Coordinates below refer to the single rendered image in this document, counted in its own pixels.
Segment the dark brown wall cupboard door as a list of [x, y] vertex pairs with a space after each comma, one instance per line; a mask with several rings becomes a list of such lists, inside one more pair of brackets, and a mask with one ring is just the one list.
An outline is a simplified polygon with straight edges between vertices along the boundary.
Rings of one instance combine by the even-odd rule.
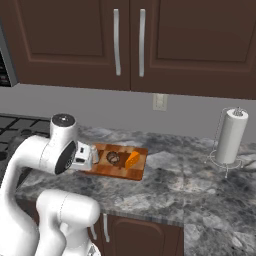
[[[113, 10], [119, 9], [121, 76]], [[0, 20], [23, 84], [129, 91], [129, 0], [0, 0]]]
[[133, 91], [256, 99], [256, 0], [130, 0], [130, 46]]

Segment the dark brown round condiment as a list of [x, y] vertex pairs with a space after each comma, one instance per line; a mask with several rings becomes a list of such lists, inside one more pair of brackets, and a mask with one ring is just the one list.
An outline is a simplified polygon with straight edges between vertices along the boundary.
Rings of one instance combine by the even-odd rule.
[[120, 162], [120, 156], [117, 152], [111, 151], [106, 156], [108, 162], [112, 165], [116, 165]]

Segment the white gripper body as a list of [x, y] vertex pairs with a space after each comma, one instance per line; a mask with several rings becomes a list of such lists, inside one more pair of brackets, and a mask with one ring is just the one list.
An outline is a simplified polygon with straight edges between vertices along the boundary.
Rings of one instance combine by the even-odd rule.
[[97, 164], [99, 162], [97, 147], [95, 145], [91, 145], [90, 148], [91, 148], [92, 163]]

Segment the beige wall socket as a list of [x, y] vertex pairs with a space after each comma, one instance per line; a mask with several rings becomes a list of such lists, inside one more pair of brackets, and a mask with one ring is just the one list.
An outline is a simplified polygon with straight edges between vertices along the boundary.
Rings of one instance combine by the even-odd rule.
[[166, 94], [153, 94], [153, 109], [156, 111], [167, 110], [167, 95]]

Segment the white paper towel roll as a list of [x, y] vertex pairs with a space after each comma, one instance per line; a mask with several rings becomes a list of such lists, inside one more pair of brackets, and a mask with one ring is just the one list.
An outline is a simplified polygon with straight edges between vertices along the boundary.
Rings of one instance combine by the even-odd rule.
[[226, 112], [215, 156], [218, 163], [235, 162], [248, 118], [248, 113], [240, 107]]

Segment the black hob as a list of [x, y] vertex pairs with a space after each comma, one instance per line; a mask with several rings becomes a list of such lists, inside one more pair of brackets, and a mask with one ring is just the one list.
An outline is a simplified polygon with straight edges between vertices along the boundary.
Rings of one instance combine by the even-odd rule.
[[31, 131], [32, 135], [48, 138], [50, 136], [50, 120], [0, 113], [0, 185], [9, 160], [10, 150], [8, 146], [12, 138], [17, 136], [22, 130], [26, 130], [26, 134], [29, 134]]

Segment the wooden cutting board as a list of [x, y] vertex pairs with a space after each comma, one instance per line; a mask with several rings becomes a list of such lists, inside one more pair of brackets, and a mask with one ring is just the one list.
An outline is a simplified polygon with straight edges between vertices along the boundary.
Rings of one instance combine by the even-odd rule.
[[[148, 150], [146, 148], [114, 144], [96, 144], [96, 148], [98, 150], [99, 162], [94, 164], [90, 171], [86, 171], [86, 174], [109, 176], [136, 181], [142, 179], [148, 154]], [[117, 153], [120, 160], [115, 164], [111, 164], [107, 160], [107, 154], [109, 152]], [[138, 158], [138, 161], [129, 169], [126, 169], [125, 163], [130, 155], [134, 152], [137, 152], [136, 157]]]

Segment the orange cheese wedge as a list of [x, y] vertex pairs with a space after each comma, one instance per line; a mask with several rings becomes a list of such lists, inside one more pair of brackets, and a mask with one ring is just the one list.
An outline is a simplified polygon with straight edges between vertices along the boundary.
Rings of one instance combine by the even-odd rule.
[[132, 167], [139, 161], [139, 159], [140, 153], [137, 151], [133, 151], [125, 162], [125, 169], [129, 169], [130, 167]]

